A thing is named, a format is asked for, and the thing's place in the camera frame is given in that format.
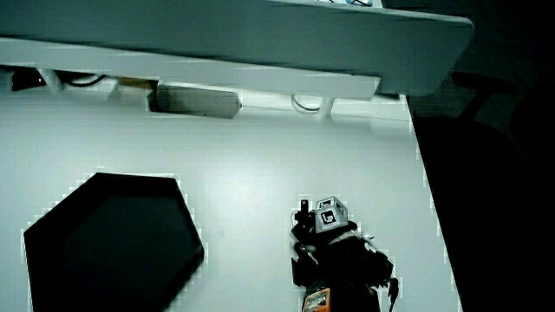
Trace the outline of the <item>person's right hand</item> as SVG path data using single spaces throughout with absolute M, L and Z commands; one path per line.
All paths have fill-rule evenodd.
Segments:
M 394 265 L 349 219 L 348 208 L 336 197 L 299 201 L 292 212 L 292 282 L 309 288 L 318 280 L 345 282 L 353 288 L 386 288 L 393 302 L 400 293 Z

